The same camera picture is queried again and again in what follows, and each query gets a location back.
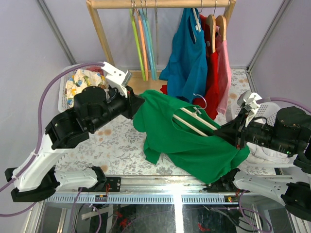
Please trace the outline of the cream white hanger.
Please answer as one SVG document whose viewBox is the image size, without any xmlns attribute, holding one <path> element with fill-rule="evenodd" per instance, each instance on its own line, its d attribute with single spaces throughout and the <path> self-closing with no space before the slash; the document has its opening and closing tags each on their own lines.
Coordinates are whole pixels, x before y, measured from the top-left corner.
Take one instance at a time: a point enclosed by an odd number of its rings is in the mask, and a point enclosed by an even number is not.
<svg viewBox="0 0 311 233">
<path fill-rule="evenodd" d="M 193 106 L 195 111 L 191 112 L 190 110 L 186 109 L 185 107 L 181 107 L 180 110 L 184 113 L 186 113 L 187 115 L 189 115 L 190 117 L 194 118 L 195 120 L 199 121 L 200 123 L 202 123 L 203 125 L 205 125 L 206 127 L 210 128 L 212 131 L 216 131 L 218 129 L 220 129 L 220 126 L 215 125 L 215 122 L 212 121 L 213 123 L 211 124 L 209 121 L 206 121 L 205 119 L 201 118 L 201 112 L 200 110 L 205 110 L 207 107 L 207 102 L 205 100 L 205 98 L 202 95 L 199 94 L 193 94 L 196 97 L 201 98 L 204 103 L 205 103 L 205 107 L 202 108 L 201 106 L 196 107 Z M 204 133 L 203 131 L 199 130 L 198 128 L 196 128 L 194 125 L 190 124 L 189 122 L 185 121 L 184 119 L 182 119 L 181 117 L 177 116 L 176 114 L 173 114 L 173 118 L 179 122 L 181 122 L 182 124 L 184 124 L 185 126 L 189 127 L 190 129 L 192 129 L 193 131 L 197 132 L 198 134 L 200 134 L 201 136 L 207 136 L 206 133 Z"/>
</svg>

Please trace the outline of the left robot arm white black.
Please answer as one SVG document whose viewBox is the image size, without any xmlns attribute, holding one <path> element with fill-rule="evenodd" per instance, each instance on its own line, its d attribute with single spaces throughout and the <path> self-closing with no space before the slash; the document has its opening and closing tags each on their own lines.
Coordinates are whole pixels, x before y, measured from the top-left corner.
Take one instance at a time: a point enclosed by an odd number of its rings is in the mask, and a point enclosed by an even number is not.
<svg viewBox="0 0 311 233">
<path fill-rule="evenodd" d="M 126 96 L 117 88 L 104 90 L 90 86 L 74 97 L 74 106 L 56 115 L 47 125 L 38 153 L 29 167 L 8 168 L 7 181 L 13 181 L 14 202 L 39 202 L 64 190 L 81 188 L 86 192 L 104 191 L 107 178 L 98 166 L 82 171 L 61 172 L 56 163 L 71 149 L 89 139 L 102 126 L 122 115 L 132 119 L 144 99 L 129 86 Z"/>
</svg>

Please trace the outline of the green t shirt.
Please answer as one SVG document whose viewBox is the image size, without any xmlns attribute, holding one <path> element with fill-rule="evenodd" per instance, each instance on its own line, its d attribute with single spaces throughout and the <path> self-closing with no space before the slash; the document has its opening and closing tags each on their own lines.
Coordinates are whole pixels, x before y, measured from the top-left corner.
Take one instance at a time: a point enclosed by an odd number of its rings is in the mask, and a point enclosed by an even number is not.
<svg viewBox="0 0 311 233">
<path fill-rule="evenodd" d="M 146 160 L 157 164 L 166 154 L 176 167 L 204 183 L 212 183 L 237 168 L 250 150 L 235 148 L 203 123 L 183 112 L 194 112 L 195 105 L 147 90 L 141 94 L 145 102 L 134 116 L 134 128 L 146 133 L 143 151 Z"/>
</svg>

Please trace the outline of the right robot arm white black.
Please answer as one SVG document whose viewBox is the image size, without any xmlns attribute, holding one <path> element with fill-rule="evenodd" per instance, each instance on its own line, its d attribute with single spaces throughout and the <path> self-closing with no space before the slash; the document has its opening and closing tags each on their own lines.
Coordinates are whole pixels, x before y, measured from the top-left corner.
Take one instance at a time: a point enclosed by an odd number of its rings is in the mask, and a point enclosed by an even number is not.
<svg viewBox="0 0 311 233">
<path fill-rule="evenodd" d="M 246 144 L 281 152 L 289 157 L 295 156 L 293 165 L 300 168 L 308 177 L 311 175 L 311 116 L 297 107 L 280 109 L 273 126 L 260 123 L 261 117 L 247 122 L 249 113 L 241 109 L 238 116 L 213 132 L 214 135 L 241 150 Z M 311 183 L 280 183 L 236 172 L 222 178 L 224 190 L 235 188 L 255 192 L 280 203 L 292 215 L 310 221 Z"/>
</svg>

